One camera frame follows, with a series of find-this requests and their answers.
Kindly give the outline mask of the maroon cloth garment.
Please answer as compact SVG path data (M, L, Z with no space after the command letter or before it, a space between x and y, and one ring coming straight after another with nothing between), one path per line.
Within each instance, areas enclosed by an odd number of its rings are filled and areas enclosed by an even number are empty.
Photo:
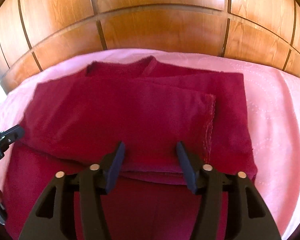
M17 239L56 172L77 173L126 147L114 190L102 197L113 239L189 239L200 197L186 187L182 142L219 172L256 176L241 73L164 64L93 62L37 85L20 122L4 184L7 232Z

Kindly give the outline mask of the pink bed sheet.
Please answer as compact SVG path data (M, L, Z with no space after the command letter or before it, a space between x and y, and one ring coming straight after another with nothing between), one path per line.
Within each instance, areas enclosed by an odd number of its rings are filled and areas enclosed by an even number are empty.
M149 49L113 49L73 57L27 78L0 103L0 131L17 124L36 85L82 70L93 61L131 63L147 56L162 63L240 72L248 107L248 127L258 168L256 187L283 239L300 233L300 78L260 64L204 54Z

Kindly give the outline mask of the wooden panelled wardrobe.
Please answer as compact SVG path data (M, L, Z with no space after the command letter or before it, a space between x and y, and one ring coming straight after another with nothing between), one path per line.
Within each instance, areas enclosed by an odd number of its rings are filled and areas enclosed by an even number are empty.
M0 0L7 92L74 56L120 48L221 56L300 78L300 1Z

